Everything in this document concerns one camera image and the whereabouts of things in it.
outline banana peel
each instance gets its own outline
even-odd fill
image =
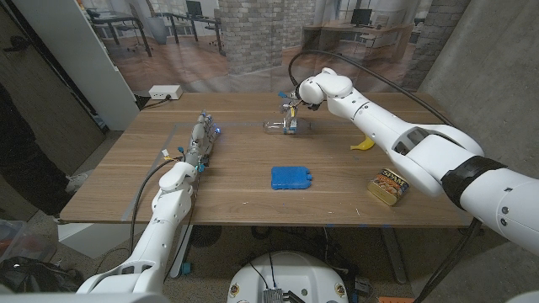
[[[356,146],[350,146],[350,150],[362,150],[362,151],[366,151],[368,150],[369,148],[373,147],[374,146],[374,141],[369,138],[368,136],[365,137],[365,140],[363,142],[361,142],[359,145],[356,145]]]

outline wooden table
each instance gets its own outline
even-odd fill
[[[418,94],[431,104],[426,94]],[[431,113],[398,93],[365,96],[402,119],[440,123]],[[411,188],[391,207],[367,189],[383,167],[394,168],[380,148],[351,151],[364,135],[349,121],[330,114],[327,105],[299,116],[313,122],[313,134],[267,135],[262,122],[282,119],[276,93],[185,93],[180,100],[143,110],[97,166],[61,213],[67,222],[121,223],[131,219],[130,205],[152,166],[167,147],[188,144],[191,127],[202,109],[213,115],[222,134],[210,166],[201,174],[193,207],[196,225],[456,227],[471,218],[444,195],[429,198]],[[312,186],[273,190],[273,166],[305,166]],[[158,189],[157,172],[142,195],[137,222],[148,222]]]
[[[332,51],[340,42],[341,32],[347,33],[365,33],[376,36],[389,35],[392,33],[400,34],[392,53],[392,62],[403,59],[406,45],[412,35],[414,24],[400,24],[394,27],[383,27],[380,29],[369,27],[355,27],[353,24],[344,24],[342,20],[328,21],[323,24],[314,24],[303,26],[303,49],[316,49],[321,51]]]

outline person's leg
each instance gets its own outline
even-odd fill
[[[66,192],[66,174],[34,141],[20,142],[17,149],[17,158],[1,161],[0,173],[33,206],[47,215],[58,214],[72,197]]]
[[[72,197],[66,174],[35,143],[35,136],[0,83],[0,173],[20,195],[47,215]]]

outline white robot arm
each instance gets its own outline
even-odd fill
[[[160,189],[152,201],[153,216],[133,253],[117,267],[86,280],[78,294],[162,292],[174,233],[191,209],[191,184],[203,170],[219,134],[211,116],[203,111],[193,127],[184,162],[176,162],[159,179]]]
[[[311,106],[327,100],[332,114],[370,137],[421,192],[436,196],[445,191],[459,208],[539,255],[539,180],[483,157],[479,144],[454,127],[399,119],[329,68],[303,81],[296,98]]]

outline clear plastic container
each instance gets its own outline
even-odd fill
[[[0,263],[17,256],[48,262],[55,251],[55,243],[29,231],[26,222],[0,220]]]
[[[270,135],[308,135],[312,133],[311,123],[301,118],[295,118],[290,128],[285,128],[284,120],[266,120],[263,123],[264,131]]]

